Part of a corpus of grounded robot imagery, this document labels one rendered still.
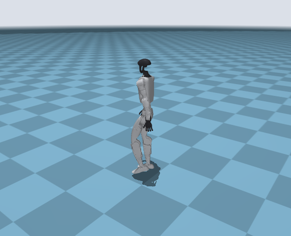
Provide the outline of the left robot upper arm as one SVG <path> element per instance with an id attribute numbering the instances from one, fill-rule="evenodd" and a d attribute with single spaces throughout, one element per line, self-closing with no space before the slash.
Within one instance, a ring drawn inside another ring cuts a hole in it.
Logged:
<path id="1" fill-rule="evenodd" d="M 148 100 L 147 92 L 146 92 L 146 89 L 145 89 L 145 81 L 144 81 L 144 79 L 138 80 L 136 82 L 136 85 L 139 88 L 140 94 L 143 96 L 143 98 L 146 98 Z M 142 99 L 141 99 L 141 103 L 142 103 Z"/>

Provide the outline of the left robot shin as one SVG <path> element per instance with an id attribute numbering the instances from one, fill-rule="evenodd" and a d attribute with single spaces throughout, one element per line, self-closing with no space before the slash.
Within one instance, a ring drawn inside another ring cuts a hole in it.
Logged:
<path id="1" fill-rule="evenodd" d="M 139 142 L 134 142 L 131 145 L 131 148 L 132 148 L 133 154 L 134 154 L 134 156 L 135 156 L 140 168 L 143 168 L 143 162 L 142 162 L 142 157 L 143 156 L 142 156 L 142 150 L 141 150 Z"/>

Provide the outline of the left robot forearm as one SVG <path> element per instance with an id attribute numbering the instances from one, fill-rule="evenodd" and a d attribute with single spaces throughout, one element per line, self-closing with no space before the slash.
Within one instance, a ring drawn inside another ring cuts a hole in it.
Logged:
<path id="1" fill-rule="evenodd" d="M 146 98 L 142 99 L 142 103 L 143 103 L 143 108 L 145 110 L 145 115 L 146 115 L 146 120 L 150 120 L 150 116 L 151 116 L 151 111 L 150 111 L 150 105 L 149 102 Z"/>

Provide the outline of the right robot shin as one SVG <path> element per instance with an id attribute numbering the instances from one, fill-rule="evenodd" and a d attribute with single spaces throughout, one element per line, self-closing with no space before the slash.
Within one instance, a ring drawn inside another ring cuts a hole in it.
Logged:
<path id="1" fill-rule="evenodd" d="M 143 141 L 143 140 L 142 140 Z M 151 143 L 149 145 L 144 144 L 143 142 L 143 150 L 146 159 L 146 165 L 150 165 L 150 155 L 151 155 Z"/>

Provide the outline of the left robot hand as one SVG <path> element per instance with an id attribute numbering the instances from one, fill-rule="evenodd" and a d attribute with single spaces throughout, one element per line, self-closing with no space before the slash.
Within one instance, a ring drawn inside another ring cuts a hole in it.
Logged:
<path id="1" fill-rule="evenodd" d="M 153 131 L 153 129 L 152 129 L 152 124 L 151 124 L 151 116 L 150 116 L 150 120 L 146 120 L 145 119 L 145 125 L 143 126 L 143 128 L 145 128 L 146 127 L 146 131 L 148 130 L 148 132 L 149 131 Z"/>

